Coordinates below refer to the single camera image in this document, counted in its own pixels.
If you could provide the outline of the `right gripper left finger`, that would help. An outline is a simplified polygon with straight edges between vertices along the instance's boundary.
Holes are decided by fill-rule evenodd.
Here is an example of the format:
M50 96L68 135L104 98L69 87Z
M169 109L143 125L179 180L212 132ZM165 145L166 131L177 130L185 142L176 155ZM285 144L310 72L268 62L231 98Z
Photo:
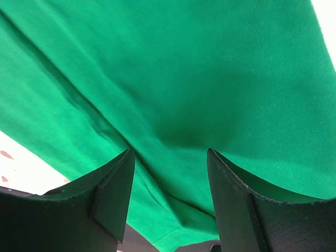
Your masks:
M1 187L1 251L116 251L134 170L128 149L43 195Z

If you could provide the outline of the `green t-shirt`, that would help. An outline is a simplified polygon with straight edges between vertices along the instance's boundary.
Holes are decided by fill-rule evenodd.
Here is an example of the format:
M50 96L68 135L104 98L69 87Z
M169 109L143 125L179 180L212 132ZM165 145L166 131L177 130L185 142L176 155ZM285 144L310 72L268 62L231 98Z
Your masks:
M134 149L159 251L218 238L209 148L335 197L335 1L1 1L1 130L71 180Z

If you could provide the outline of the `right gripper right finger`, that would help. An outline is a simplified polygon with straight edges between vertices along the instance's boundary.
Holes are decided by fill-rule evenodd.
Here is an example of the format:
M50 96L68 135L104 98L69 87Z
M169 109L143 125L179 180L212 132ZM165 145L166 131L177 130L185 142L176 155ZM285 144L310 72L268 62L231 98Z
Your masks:
M207 173L222 251L335 251L335 199L275 186L214 149Z

